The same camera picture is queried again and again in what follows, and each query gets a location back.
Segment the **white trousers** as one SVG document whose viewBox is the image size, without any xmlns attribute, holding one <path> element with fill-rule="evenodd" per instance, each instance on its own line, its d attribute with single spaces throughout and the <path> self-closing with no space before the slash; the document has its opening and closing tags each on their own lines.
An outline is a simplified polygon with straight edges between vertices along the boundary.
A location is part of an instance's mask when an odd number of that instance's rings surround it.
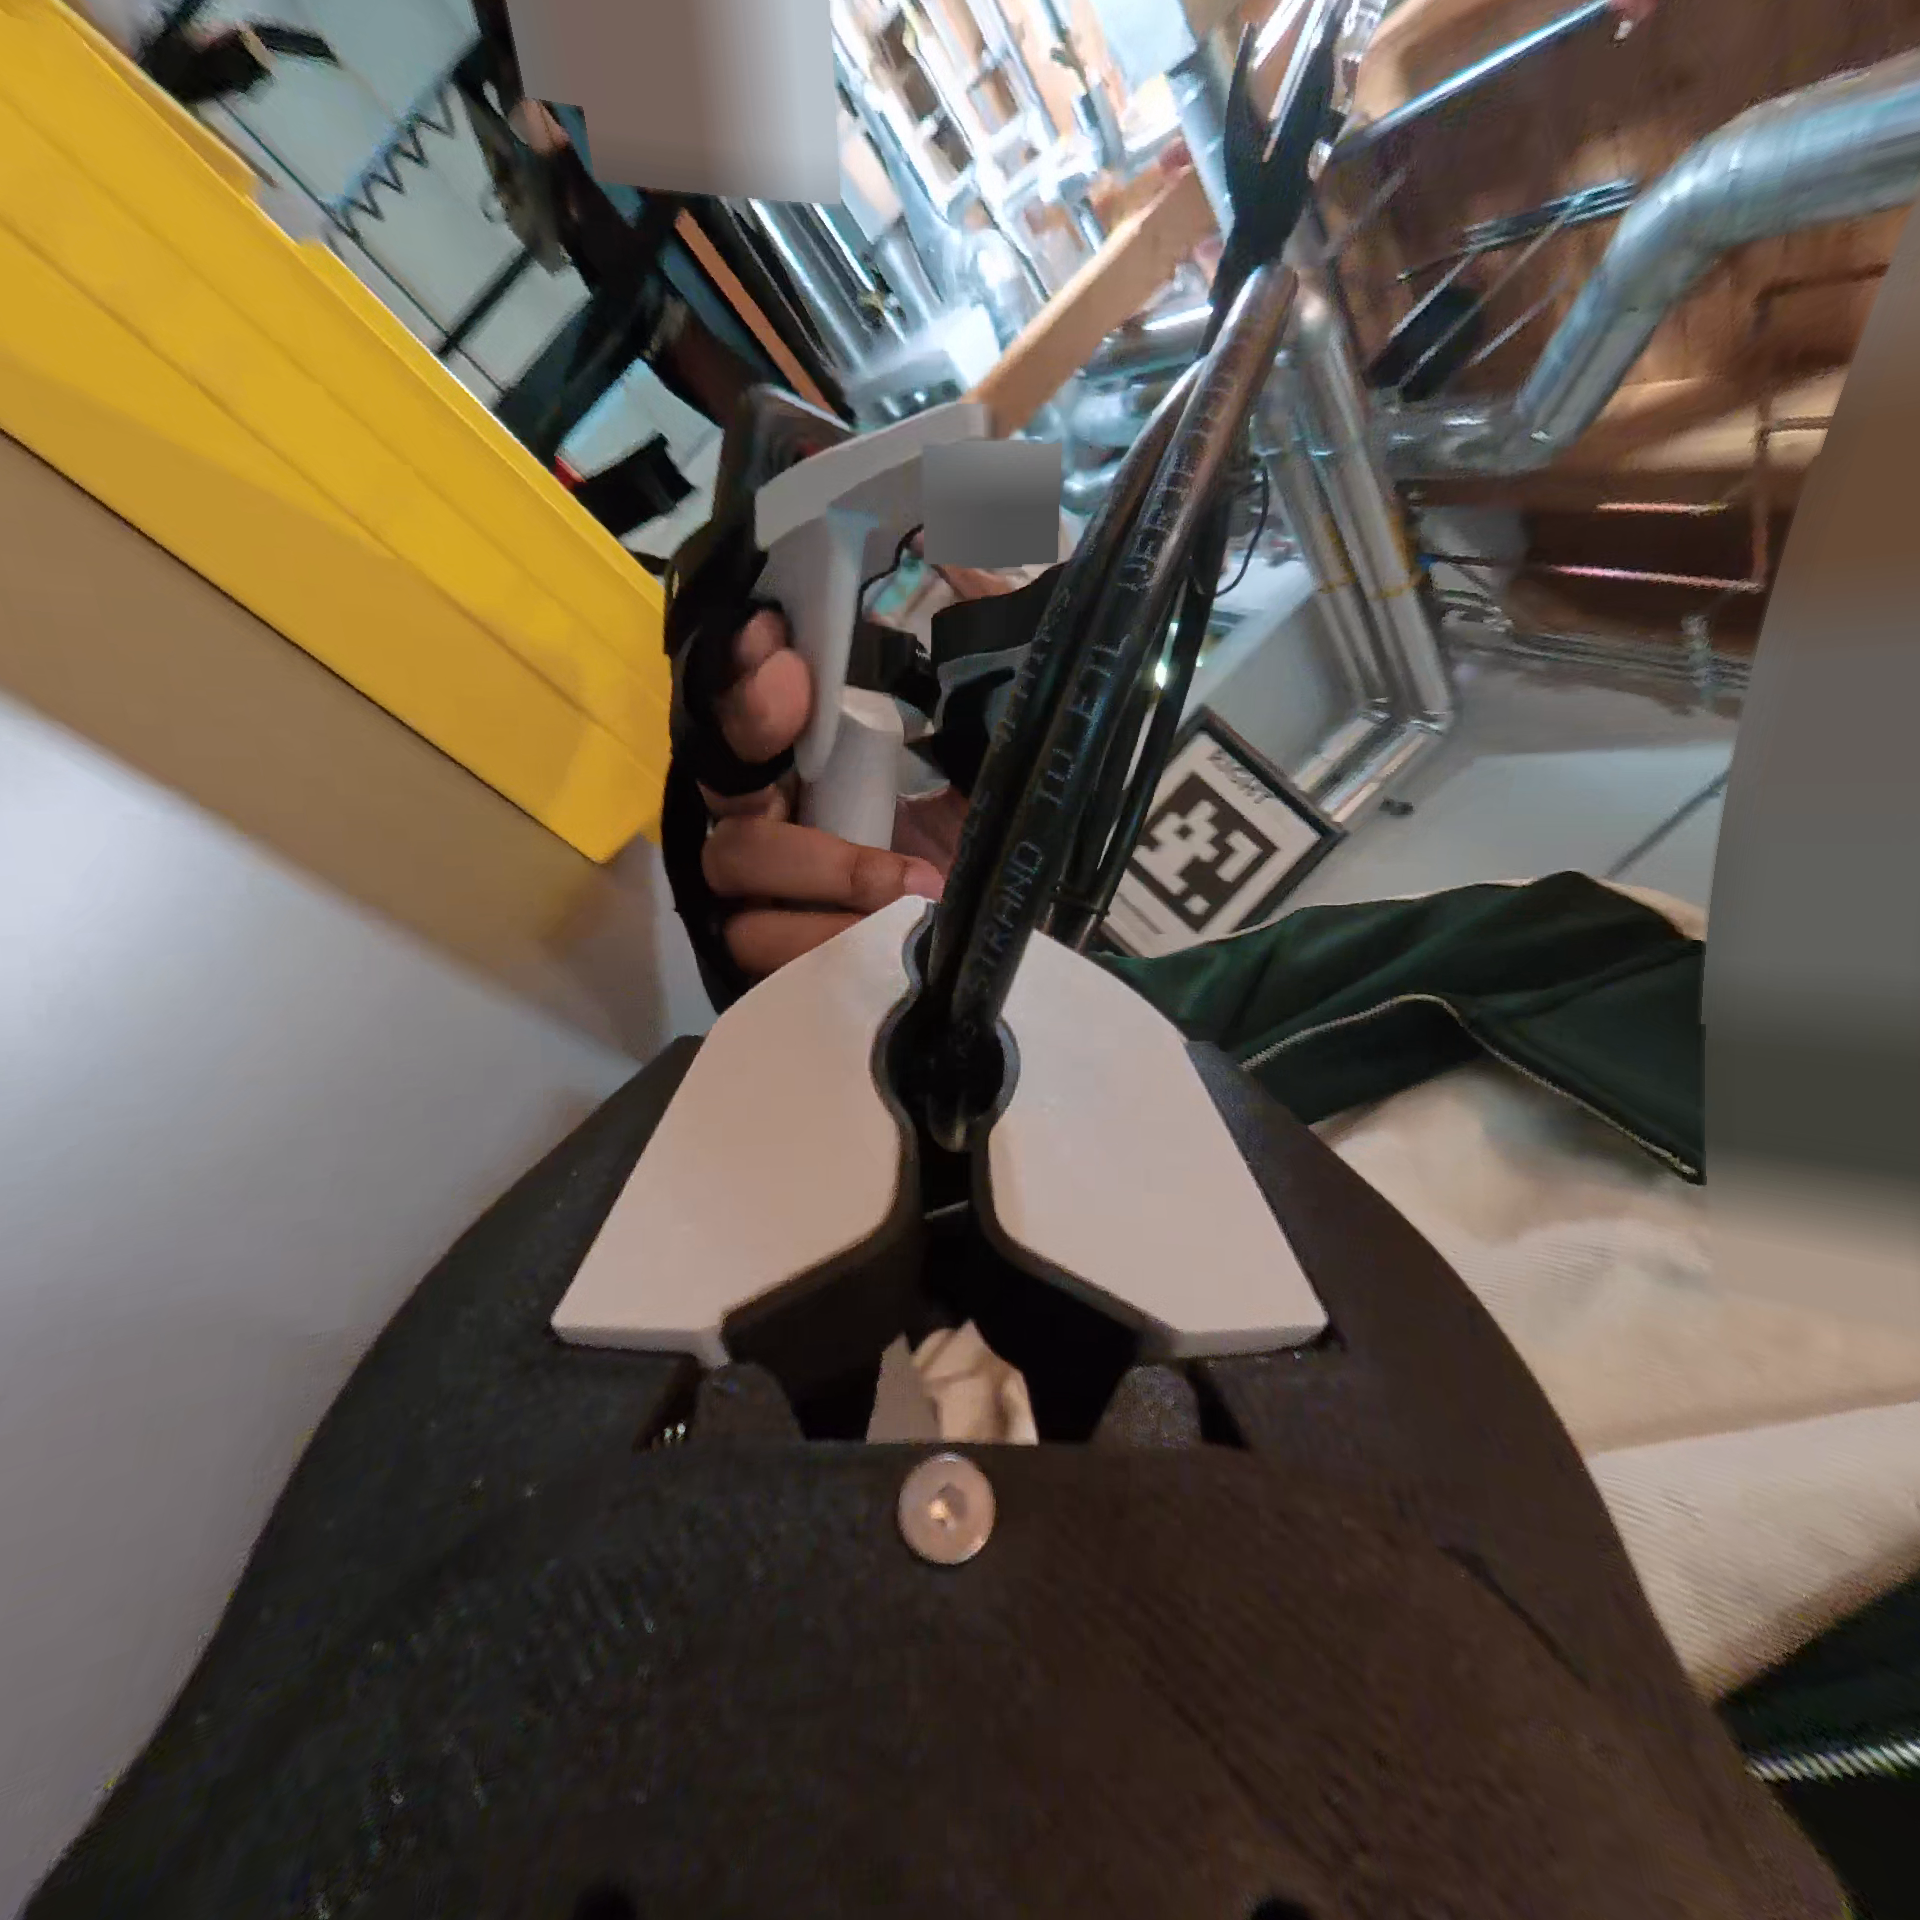
<svg viewBox="0 0 1920 1920">
<path fill-rule="evenodd" d="M 1704 1188 L 1501 1065 L 1318 1133 L 1536 1374 L 1704 1691 L 1731 1693 L 1917 1575 L 1912 1329 L 1720 1281 Z"/>
</svg>

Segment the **dark green zip jacket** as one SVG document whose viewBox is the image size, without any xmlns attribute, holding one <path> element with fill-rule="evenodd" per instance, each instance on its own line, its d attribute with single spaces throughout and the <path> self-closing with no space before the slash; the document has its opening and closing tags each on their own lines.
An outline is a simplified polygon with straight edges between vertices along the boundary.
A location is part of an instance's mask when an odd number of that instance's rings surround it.
<svg viewBox="0 0 1920 1920">
<path fill-rule="evenodd" d="M 1112 971 L 1314 1129 L 1501 1065 L 1710 1195 L 1706 929 L 1690 903 L 1558 874 L 1307 908 Z M 1713 1215 L 1710 1231 L 1725 1282 L 1917 1332 L 1917 1316 L 1871 1318 L 1837 1282 L 1755 1276 L 1761 1249 L 1725 1239 Z M 1917 1915 L 1917 1575 L 1727 1695 L 1672 1653 L 1837 1867 L 1849 1914 Z"/>
</svg>

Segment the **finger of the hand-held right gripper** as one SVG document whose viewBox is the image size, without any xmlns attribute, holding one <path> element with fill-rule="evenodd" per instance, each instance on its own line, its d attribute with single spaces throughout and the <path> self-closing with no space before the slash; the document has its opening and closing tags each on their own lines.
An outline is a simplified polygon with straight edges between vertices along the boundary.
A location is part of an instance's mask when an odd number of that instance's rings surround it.
<svg viewBox="0 0 1920 1920">
<path fill-rule="evenodd" d="M 923 521 L 927 451 L 983 442 L 990 434 L 987 402 L 949 399 L 928 406 L 789 467 L 758 491 L 754 521 L 817 521 L 830 511 Z"/>
</svg>

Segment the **silver ventilation ducts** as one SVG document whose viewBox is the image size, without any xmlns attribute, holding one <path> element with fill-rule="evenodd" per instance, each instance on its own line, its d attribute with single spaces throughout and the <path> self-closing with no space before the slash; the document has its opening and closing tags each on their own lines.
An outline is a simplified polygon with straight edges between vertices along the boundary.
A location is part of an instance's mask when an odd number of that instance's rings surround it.
<svg viewBox="0 0 1920 1920">
<path fill-rule="evenodd" d="M 1454 684 L 1414 581 L 1389 467 L 1406 473 L 1523 473 L 1570 446 L 1621 387 L 1666 310 L 1725 254 L 1818 223 L 1889 210 L 1917 194 L 1917 58 L 1819 82 L 1738 116 L 1698 141 L 1624 217 L 1600 267 L 1511 399 L 1481 414 L 1414 410 L 1369 417 L 1314 274 L 1282 263 L 1310 196 L 1321 134 L 1333 132 L 1333 53 L 1310 53 L 1269 121 L 1240 71 L 1224 113 L 1231 245 L 1217 274 L 1207 357 L 1168 390 L 1049 597 L 1000 718 L 1049 724 L 1048 668 L 1073 670 L 1079 641 L 1137 641 L 1139 679 L 1173 726 L 1193 635 L 1152 690 L 1173 595 L 1207 589 L 1210 541 L 1264 418 L 1285 359 L 1282 438 L 1327 434 L 1306 489 L 1333 514 L 1360 595 L 1360 659 L 1382 679 L 1374 729 L 1331 762 L 1349 783 L 1386 781 L 1454 724 Z"/>
</svg>

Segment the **framed marker sign on stand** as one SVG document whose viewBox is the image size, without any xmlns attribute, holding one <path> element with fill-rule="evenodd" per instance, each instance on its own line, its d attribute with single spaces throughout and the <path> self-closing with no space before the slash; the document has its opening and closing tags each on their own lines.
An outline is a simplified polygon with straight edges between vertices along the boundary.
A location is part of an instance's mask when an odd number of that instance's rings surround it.
<svg viewBox="0 0 1920 1920">
<path fill-rule="evenodd" d="M 1178 735 L 1096 945 L 1166 958 L 1261 929 L 1346 835 L 1269 756 L 1200 708 Z"/>
</svg>

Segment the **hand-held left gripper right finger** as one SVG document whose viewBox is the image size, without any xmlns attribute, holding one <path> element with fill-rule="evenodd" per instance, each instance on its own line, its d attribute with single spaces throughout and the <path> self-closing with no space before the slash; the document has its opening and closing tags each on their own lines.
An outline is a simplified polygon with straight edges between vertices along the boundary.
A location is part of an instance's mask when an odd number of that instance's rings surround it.
<svg viewBox="0 0 1920 1920">
<path fill-rule="evenodd" d="M 1329 1313 L 1182 1030 L 1079 951 L 1033 937 L 1003 1005 L 1013 1082 L 983 1133 L 1007 1255 L 1162 1357 L 1314 1342 Z"/>
</svg>

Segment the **person's right hand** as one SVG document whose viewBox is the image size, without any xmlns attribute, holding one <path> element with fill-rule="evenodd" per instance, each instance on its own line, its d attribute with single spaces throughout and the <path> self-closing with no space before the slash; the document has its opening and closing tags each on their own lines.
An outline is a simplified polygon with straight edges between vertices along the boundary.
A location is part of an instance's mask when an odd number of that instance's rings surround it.
<svg viewBox="0 0 1920 1920">
<path fill-rule="evenodd" d="M 785 617 L 758 610 L 733 643 L 728 684 L 713 703 L 720 735 L 750 765 L 781 758 L 808 726 L 808 662 Z M 968 798 L 928 788 L 897 805 L 888 849 L 865 849 L 800 823 L 791 780 L 753 794 L 705 788 L 705 881 L 733 963 L 758 981 L 829 945 L 904 899 L 937 899 L 953 861 Z"/>
</svg>

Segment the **yellow plastic bin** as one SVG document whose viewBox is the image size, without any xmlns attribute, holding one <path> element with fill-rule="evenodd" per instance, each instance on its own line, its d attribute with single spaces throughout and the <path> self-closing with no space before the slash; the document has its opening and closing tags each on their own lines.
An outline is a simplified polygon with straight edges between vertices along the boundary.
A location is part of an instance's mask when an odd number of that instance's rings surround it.
<svg viewBox="0 0 1920 1920">
<path fill-rule="evenodd" d="M 2 5 L 2 417 L 586 858 L 659 837 L 662 586 L 66 5 Z"/>
</svg>

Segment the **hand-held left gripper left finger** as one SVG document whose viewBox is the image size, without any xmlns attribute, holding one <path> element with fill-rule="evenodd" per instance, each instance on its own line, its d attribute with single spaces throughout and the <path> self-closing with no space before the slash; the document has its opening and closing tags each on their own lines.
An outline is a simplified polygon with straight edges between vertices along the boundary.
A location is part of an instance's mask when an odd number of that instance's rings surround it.
<svg viewBox="0 0 1920 1920">
<path fill-rule="evenodd" d="M 726 1365 L 795 1343 L 840 1365 L 890 1313 L 922 1228 L 918 1143 L 881 1090 L 878 1047 L 907 995 L 930 903 L 904 899 L 747 990 L 690 1052 L 630 1181 L 552 1314 L 579 1349 Z"/>
</svg>

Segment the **black tilting work table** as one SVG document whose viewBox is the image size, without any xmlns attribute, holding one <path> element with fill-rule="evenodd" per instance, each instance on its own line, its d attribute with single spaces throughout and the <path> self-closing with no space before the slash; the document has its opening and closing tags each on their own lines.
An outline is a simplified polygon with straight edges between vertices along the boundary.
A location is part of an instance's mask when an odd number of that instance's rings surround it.
<svg viewBox="0 0 1920 1920">
<path fill-rule="evenodd" d="M 808 353 L 783 287 L 726 243 L 728 210 L 705 199 L 605 188 L 560 113 L 520 95 L 498 125 L 497 189 L 526 251 L 586 287 L 579 314 L 522 370 L 497 417 L 543 463 L 633 365 L 713 425 L 758 387 L 830 418 L 848 404 Z"/>
</svg>

